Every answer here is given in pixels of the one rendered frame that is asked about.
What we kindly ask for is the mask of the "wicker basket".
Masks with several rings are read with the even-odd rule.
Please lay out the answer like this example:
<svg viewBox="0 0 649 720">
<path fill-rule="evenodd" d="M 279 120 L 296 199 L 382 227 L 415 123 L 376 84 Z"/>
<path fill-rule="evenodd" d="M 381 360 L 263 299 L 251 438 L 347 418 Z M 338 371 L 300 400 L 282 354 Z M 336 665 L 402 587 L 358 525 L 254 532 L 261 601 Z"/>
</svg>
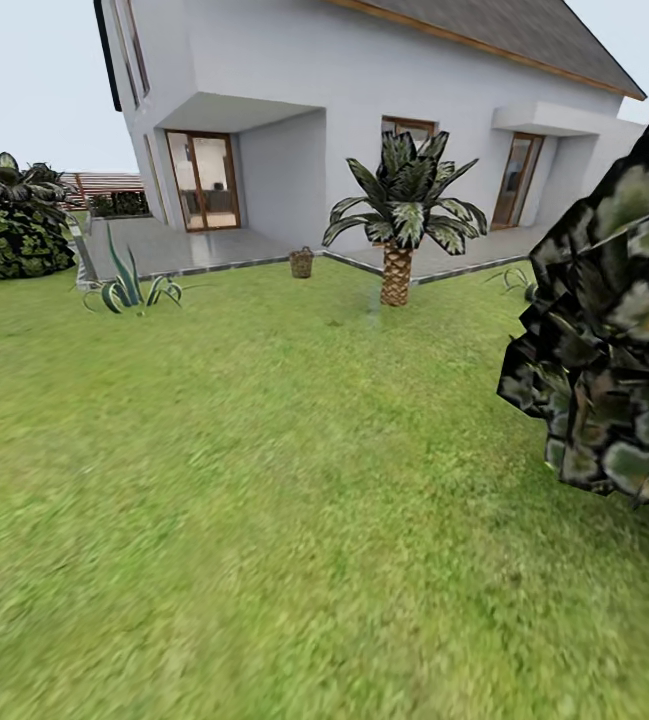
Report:
<svg viewBox="0 0 649 720">
<path fill-rule="evenodd" d="M 288 255 L 290 256 L 293 277 L 297 279 L 309 279 L 309 277 L 311 277 L 314 251 L 308 247 L 303 247 L 302 250 L 290 252 Z"/>
</svg>

